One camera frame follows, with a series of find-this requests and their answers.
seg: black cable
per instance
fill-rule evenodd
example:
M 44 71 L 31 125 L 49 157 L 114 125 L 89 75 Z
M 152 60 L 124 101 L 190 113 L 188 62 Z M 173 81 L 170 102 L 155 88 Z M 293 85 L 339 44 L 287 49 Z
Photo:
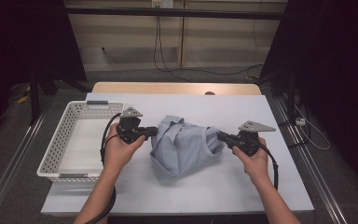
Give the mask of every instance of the black cable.
M 112 210 L 113 205 L 115 205 L 116 202 L 116 187 L 113 187 L 113 192 L 112 192 L 112 196 L 110 197 L 110 203 L 107 205 L 107 207 L 105 208 L 105 210 L 103 210 L 101 212 L 100 215 L 98 215 L 97 217 L 93 218 L 92 220 L 86 222 L 86 224 L 94 224 L 94 223 L 98 223 L 99 221 L 101 221 L 101 219 L 103 219 L 104 217 L 106 217 L 106 215 L 110 212 L 110 210 Z
M 274 169 L 274 188 L 276 190 L 278 190 L 278 184 L 279 184 L 279 173 L 278 173 L 278 163 L 275 161 L 275 158 L 272 156 L 271 152 L 269 151 L 269 149 L 259 143 L 258 141 L 255 141 L 251 138 L 247 138 L 246 140 L 252 142 L 253 144 L 256 144 L 257 146 L 259 146 L 261 149 L 263 149 L 264 151 L 267 152 L 267 154 L 269 155 L 269 157 L 271 158 L 271 161 L 272 161 L 272 168 Z
M 289 120 L 286 120 L 286 121 L 284 121 L 284 122 L 282 122 L 282 123 L 279 123 L 279 124 L 278 124 L 278 127 L 281 127 L 281 126 L 286 125 L 286 124 L 290 124 L 290 121 L 289 121 Z
M 105 153 L 105 148 L 106 148 L 106 145 L 107 143 L 114 137 L 117 137 L 118 134 L 115 134 L 113 136 L 110 136 L 108 139 L 106 139 L 106 134 L 107 134 L 107 131 L 109 130 L 110 128 L 110 125 L 112 124 L 113 120 L 116 119 L 118 116 L 120 116 L 121 113 L 117 113 L 115 114 L 110 120 L 109 122 L 107 122 L 106 124 L 106 127 L 105 127 L 105 130 L 103 131 L 103 140 L 101 141 L 101 161 L 104 165 L 104 153 Z M 100 213 L 100 215 L 98 215 L 97 217 L 93 218 L 92 220 L 86 222 L 87 224 L 93 224 L 93 223 L 97 223 L 99 222 L 101 219 L 103 219 L 104 217 L 106 217 L 110 210 L 112 210 L 113 208 L 113 205 L 115 205 L 115 202 L 116 202 L 116 187 L 113 187 L 113 192 L 112 192 L 112 195 L 110 197 L 110 202 L 109 204 L 106 206 L 106 208 Z
M 296 105 L 296 118 L 299 117 L 299 110 L 301 109 L 301 106 L 304 105 L 305 106 L 305 110 L 306 110 L 306 115 L 305 115 L 305 119 L 307 119 L 308 121 L 310 121 L 310 114 L 309 114 L 309 110 L 308 110 L 308 105 L 304 103 L 304 101 L 302 99 L 300 99 L 300 102 L 298 103 L 298 105 Z M 285 121 L 284 123 L 281 123 L 279 124 L 278 126 L 281 126 L 283 124 L 289 124 L 290 125 L 290 121 L 287 120 Z M 310 126 L 308 125 L 308 129 L 306 129 L 305 131 L 305 135 L 306 135 L 306 138 L 304 139 L 304 137 L 301 135 L 301 133 L 299 134 L 301 136 L 301 139 L 302 141 L 298 142 L 298 143 L 295 143 L 295 144 L 292 144 L 292 145 L 289 145 L 287 146 L 288 148 L 291 148 L 291 147 L 300 147 L 302 145 L 305 145 L 307 144 L 310 140 Z
M 156 51 L 157 51 L 157 44 L 159 42 L 159 51 L 160 51 L 160 55 L 161 55 L 161 59 L 163 61 L 164 69 L 161 69 L 157 66 L 157 62 L 156 62 Z M 162 52 L 162 42 L 161 42 L 161 24 L 160 24 L 160 20 L 159 17 L 157 17 L 157 24 L 156 24 L 156 42 L 155 42 L 155 47 L 154 47 L 154 53 L 153 53 L 153 59 L 154 59 L 154 64 L 156 66 L 156 68 L 160 71 L 160 72 L 167 72 L 170 73 L 171 76 L 182 79 L 184 81 L 187 82 L 192 82 L 189 79 L 183 78 L 183 77 L 178 77 L 176 75 L 174 75 L 172 72 L 176 72 L 176 71 L 195 71 L 195 72 L 203 72 L 203 73 L 208 73 L 208 74 L 213 74 L 213 75 L 217 75 L 217 76 L 231 76 L 231 75 L 237 75 L 240 73 L 244 73 L 244 72 L 248 72 L 249 70 L 258 67 L 258 66 L 263 66 L 264 64 L 260 63 L 260 64 L 255 64 L 252 66 L 247 67 L 246 69 L 242 69 L 240 71 L 237 72 L 232 72 L 232 73 L 216 73 L 216 72 L 211 72 L 211 71 L 206 71 L 206 70 L 202 70 L 202 69 L 197 69 L 197 68 L 177 68 L 177 69 L 170 69 L 168 68 L 167 64 L 165 63 L 165 59 L 164 59 L 164 55 Z
M 160 51 L 160 54 L 161 54 L 161 58 L 162 58 L 162 62 L 164 64 L 164 67 L 166 70 L 163 70 L 163 69 L 160 69 L 158 66 L 157 66 L 157 63 L 156 63 L 156 48 L 157 48 L 157 42 L 159 40 L 159 51 Z M 176 78 L 179 78 L 179 79 L 182 79 L 184 81 L 187 81 L 187 82 L 192 82 L 191 80 L 189 79 L 186 79 L 184 77 L 178 77 L 176 75 L 174 75 L 172 73 L 172 71 L 170 69 L 168 69 L 167 67 L 167 64 L 165 63 L 165 60 L 164 60 L 164 55 L 162 53 L 162 43 L 161 43 L 161 26 L 160 26 L 160 23 L 159 23 L 159 16 L 157 17 L 156 19 L 156 42 L 155 42 L 155 47 L 154 47 L 154 52 L 153 52 L 153 59 L 154 59 L 154 64 L 156 66 L 156 68 L 160 71 L 160 72 L 168 72 L 171 76 L 173 77 L 176 77 Z
M 261 11 L 263 11 L 263 0 L 260 0 L 260 12 Z M 257 53 L 257 50 L 258 50 L 257 41 L 255 40 L 255 21 L 256 20 L 254 20 L 253 26 L 252 26 L 254 42 L 255 42 L 255 51 L 254 51 L 254 57 L 253 57 L 254 64 L 256 64 L 256 62 L 255 62 L 255 54 Z

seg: wrist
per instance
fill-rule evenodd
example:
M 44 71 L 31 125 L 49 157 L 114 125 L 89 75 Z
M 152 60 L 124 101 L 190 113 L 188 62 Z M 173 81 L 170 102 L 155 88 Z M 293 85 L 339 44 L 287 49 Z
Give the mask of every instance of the wrist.
M 121 169 L 118 167 L 114 167 L 114 166 L 110 166 L 107 167 L 105 166 L 103 168 L 103 170 L 101 171 L 101 175 L 100 176 L 107 176 L 107 177 L 114 177 L 117 178 L 120 175 Z
M 264 188 L 264 187 L 270 187 L 270 186 L 273 187 L 272 181 L 269 179 L 268 176 L 251 178 L 251 181 L 257 189 Z

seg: power cord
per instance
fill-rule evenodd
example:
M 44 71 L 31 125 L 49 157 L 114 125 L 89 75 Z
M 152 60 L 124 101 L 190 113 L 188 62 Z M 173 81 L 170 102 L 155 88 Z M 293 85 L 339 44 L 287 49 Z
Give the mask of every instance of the power cord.
M 261 11 L 263 11 L 263 0 L 260 0 L 260 12 L 261 12 Z M 252 28 L 253 28 L 253 36 L 254 36 L 254 42 L 255 42 L 255 51 L 254 51 L 253 60 L 254 60 L 254 64 L 257 64 L 256 61 L 255 61 L 255 54 L 257 53 L 258 46 L 257 46 L 257 41 L 255 40 L 255 22 L 256 22 L 256 20 L 254 20 L 253 25 L 252 25 Z
M 310 113 L 309 113 L 309 111 L 308 111 L 308 106 L 307 105 L 305 105 L 305 111 L 306 111 L 306 117 L 307 117 L 307 119 L 308 120 L 310 120 Z M 288 146 L 289 148 L 291 148 L 291 147 L 300 147 L 300 146 L 302 146 L 302 145 L 304 145 L 304 144 L 307 144 L 310 140 L 309 140 L 309 138 L 310 138 L 310 126 L 308 125 L 308 129 L 307 129 L 308 131 L 304 134 L 305 135 L 305 137 L 303 136 L 303 135 L 301 135 L 301 141 L 300 142 L 298 142 L 298 143 L 296 143 L 296 144 L 293 144 L 293 145 L 291 145 L 291 146 Z
M 103 50 L 103 54 L 106 56 L 106 58 L 109 60 L 109 62 L 115 67 L 115 70 L 118 71 L 118 68 L 116 66 L 116 64 L 113 62 L 113 60 L 109 57 L 109 55 L 107 54 L 107 52 L 105 51 L 105 48 L 102 48 Z
M 307 115 L 307 118 L 309 119 L 309 113 L 308 113 L 308 107 L 305 105 L 305 108 L 306 108 L 306 115 Z M 283 125 L 291 125 L 291 122 L 290 120 L 286 120 L 282 123 L 279 123 L 278 124 L 278 127 L 282 127 Z M 310 126 L 308 126 L 308 129 L 307 129 L 307 132 L 305 133 L 305 135 L 307 137 L 304 137 L 303 135 L 300 135 L 301 136 L 301 141 L 299 141 L 298 143 L 295 143 L 295 144 L 292 144 L 292 145 L 288 145 L 287 147 L 288 148 L 291 148 L 291 147 L 300 147 L 304 144 L 307 144 L 309 142 L 308 138 L 310 137 Z
M 107 134 L 107 131 L 109 130 L 110 128 L 110 125 L 112 124 L 113 120 L 116 119 L 118 116 L 120 116 L 121 113 L 117 113 L 115 114 L 110 120 L 109 122 L 106 124 L 106 127 L 105 127 L 105 130 L 103 132 L 103 139 L 101 141 L 101 162 L 103 163 L 104 165 L 104 153 L 105 153 L 105 149 L 106 149 L 106 145 L 107 143 L 113 139 L 114 137 L 117 137 L 118 134 L 115 134 L 111 137 L 109 137 L 108 139 L 106 139 L 106 134 Z M 92 220 L 86 222 L 87 224 L 94 224 L 94 223 L 98 223 L 101 219 L 103 219 L 104 217 L 106 217 L 110 210 L 112 210 L 113 206 L 115 205 L 115 202 L 116 202 L 116 187 L 113 187 L 113 192 L 112 192 L 112 195 L 110 197 L 110 203 L 106 206 L 106 208 L 95 218 L 93 218 Z
M 296 120 L 296 125 L 300 127 L 299 128 L 300 131 L 303 134 L 305 134 L 305 137 L 308 139 L 308 141 L 310 141 L 315 147 L 317 147 L 317 148 L 319 148 L 321 150 L 329 149 L 331 145 L 330 145 L 330 141 L 327 139 L 327 137 L 318 128 L 316 128 L 315 125 L 313 125 L 308 119 L 306 119 L 306 117 L 301 113 L 301 110 L 298 108 L 298 106 L 296 104 L 295 104 L 295 109 L 298 112 L 298 114 L 301 116 L 301 118 L 298 118 Z M 308 136 L 303 130 L 303 127 L 306 125 L 306 123 L 308 123 L 313 129 L 315 129 L 324 138 L 324 140 L 327 143 L 327 147 L 320 147 L 310 139 L 310 136 Z
M 157 61 L 156 61 L 156 51 L 157 51 L 157 44 L 159 42 L 159 52 L 161 55 L 161 59 L 162 62 L 164 64 L 164 69 L 161 69 L 157 66 Z M 164 59 L 164 54 L 162 52 L 162 42 L 161 42 L 161 24 L 160 24 L 160 19 L 159 16 L 157 16 L 157 24 L 156 24 L 156 42 L 155 42 L 155 47 L 154 47 L 154 53 L 153 53 L 153 59 L 154 59 L 154 64 L 156 66 L 156 68 L 160 71 L 160 72 L 166 72 L 169 73 L 171 76 L 182 79 L 184 81 L 187 82 L 192 82 L 189 79 L 183 78 L 183 77 L 178 77 L 176 75 L 174 75 L 172 72 L 176 72 L 176 71 L 195 71 L 195 72 L 203 72 L 203 73 L 208 73 L 208 74 L 213 74 L 213 75 L 217 75 L 217 76 L 231 76 L 231 75 L 237 75 L 240 73 L 244 73 L 244 72 L 248 72 L 249 70 L 253 69 L 253 68 L 258 68 L 259 66 L 263 66 L 264 64 L 260 63 L 260 64 L 255 64 L 252 66 L 247 67 L 246 69 L 242 69 L 240 71 L 237 72 L 232 72 L 232 73 L 215 73 L 215 72 L 211 72 L 211 71 L 206 71 L 206 70 L 202 70 L 202 69 L 197 69 L 197 68 L 177 68 L 177 69 L 170 69 L 167 67 L 167 64 L 165 63 L 165 59 Z
M 261 149 L 266 151 L 267 154 L 269 155 L 269 157 L 271 158 L 272 168 L 274 170 L 274 187 L 275 187 L 276 190 L 278 190 L 278 183 L 279 183 L 278 163 L 275 161 L 275 158 L 272 156 L 271 152 L 269 151 L 269 149 L 265 145 L 263 145 L 261 143 L 258 143 L 258 142 L 254 141 L 252 139 L 248 139 L 248 140 L 250 140 L 251 142 L 254 142 L 259 147 L 261 147 Z

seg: hand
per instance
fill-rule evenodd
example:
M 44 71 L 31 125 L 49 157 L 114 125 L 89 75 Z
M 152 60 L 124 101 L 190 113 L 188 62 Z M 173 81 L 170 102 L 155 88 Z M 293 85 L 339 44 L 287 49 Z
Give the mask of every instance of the hand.
M 110 126 L 106 140 L 117 134 L 118 123 Z M 105 149 L 104 170 L 121 171 L 123 167 L 131 160 L 133 153 L 144 143 L 145 136 L 142 135 L 135 142 L 127 144 L 123 142 L 120 136 L 109 140 Z
M 264 138 L 259 137 L 258 140 L 264 146 L 266 145 L 266 140 Z M 232 149 L 234 154 L 242 161 L 245 172 L 251 177 L 252 183 L 257 185 L 263 181 L 270 182 L 268 172 L 269 155 L 266 151 L 259 148 L 254 156 L 249 157 L 238 147 Z

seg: light blue cloth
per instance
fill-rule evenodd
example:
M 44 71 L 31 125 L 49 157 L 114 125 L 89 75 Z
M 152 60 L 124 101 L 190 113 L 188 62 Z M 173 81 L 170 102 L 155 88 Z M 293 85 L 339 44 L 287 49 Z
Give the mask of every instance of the light blue cloth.
M 184 174 L 219 156 L 224 145 L 217 132 L 215 127 L 200 127 L 168 115 L 158 125 L 157 136 L 151 137 L 150 156 L 158 180 Z

